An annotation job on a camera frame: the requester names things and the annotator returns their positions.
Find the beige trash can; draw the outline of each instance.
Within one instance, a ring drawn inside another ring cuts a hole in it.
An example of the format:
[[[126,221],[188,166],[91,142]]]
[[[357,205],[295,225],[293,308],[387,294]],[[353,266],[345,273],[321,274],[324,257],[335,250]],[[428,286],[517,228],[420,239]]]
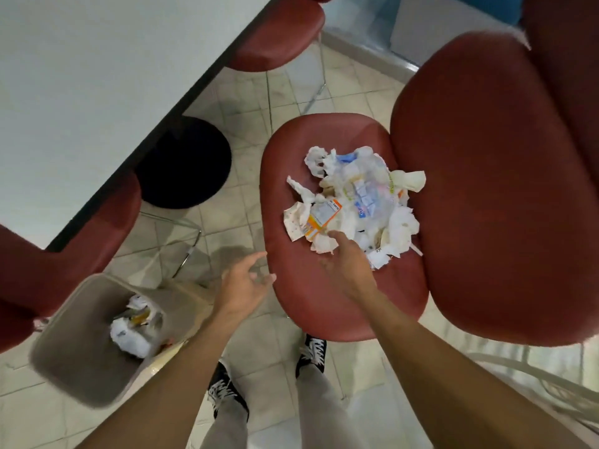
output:
[[[110,339],[110,323],[129,299],[141,294],[162,312],[151,355],[137,359]],[[176,344],[193,329],[199,303],[177,289],[134,287],[109,274],[85,279],[36,340],[31,364],[49,383],[88,407],[107,407],[122,398],[165,344]]]

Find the person's right arm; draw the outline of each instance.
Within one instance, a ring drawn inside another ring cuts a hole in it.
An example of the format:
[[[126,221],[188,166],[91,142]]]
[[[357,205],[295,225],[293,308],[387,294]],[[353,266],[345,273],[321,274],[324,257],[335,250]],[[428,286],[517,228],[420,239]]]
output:
[[[436,448],[588,449],[560,422],[401,312],[378,291],[359,246],[340,232],[329,236],[339,248],[323,266],[368,318]]]

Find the black round table base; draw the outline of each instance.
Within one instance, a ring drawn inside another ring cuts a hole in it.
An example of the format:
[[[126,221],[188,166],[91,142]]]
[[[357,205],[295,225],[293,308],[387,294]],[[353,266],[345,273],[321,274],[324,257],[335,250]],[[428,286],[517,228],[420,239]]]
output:
[[[231,148],[207,121],[184,117],[137,166],[141,197],[160,208],[191,208],[216,194],[231,171]]]

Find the red chair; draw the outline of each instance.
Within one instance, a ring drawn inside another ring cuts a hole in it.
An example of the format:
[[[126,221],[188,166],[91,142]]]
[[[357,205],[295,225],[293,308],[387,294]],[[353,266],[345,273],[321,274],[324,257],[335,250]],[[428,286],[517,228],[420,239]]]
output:
[[[318,2],[329,0],[281,0],[266,20],[237,49],[228,67],[243,72],[265,72],[286,65],[297,58],[315,39],[325,24],[325,13]],[[320,44],[322,61],[322,44]],[[326,86],[326,80],[318,94]],[[266,73],[266,93],[270,128],[273,116],[270,103],[270,85]]]
[[[140,206],[139,183],[130,173],[60,253],[41,250],[0,226],[0,352],[25,340],[34,318],[50,317],[79,282],[106,268]]]
[[[418,318],[428,287],[449,321],[481,337],[557,346],[598,333],[597,15],[599,0],[527,0],[532,51],[511,36],[458,37],[403,89],[391,134],[349,113],[284,124],[264,151],[260,192],[269,268],[289,317],[328,340],[374,336],[309,243],[289,241],[282,224],[297,198],[288,175],[318,189],[303,164],[310,147],[370,145],[390,169],[427,175],[410,199],[423,258],[410,251],[374,273],[400,309]]]

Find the table top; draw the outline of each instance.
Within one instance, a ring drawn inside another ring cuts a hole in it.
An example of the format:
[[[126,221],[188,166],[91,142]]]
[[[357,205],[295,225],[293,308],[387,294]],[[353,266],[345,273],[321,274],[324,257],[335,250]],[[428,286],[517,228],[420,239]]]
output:
[[[46,249],[97,210],[270,1],[0,0],[0,224]]]

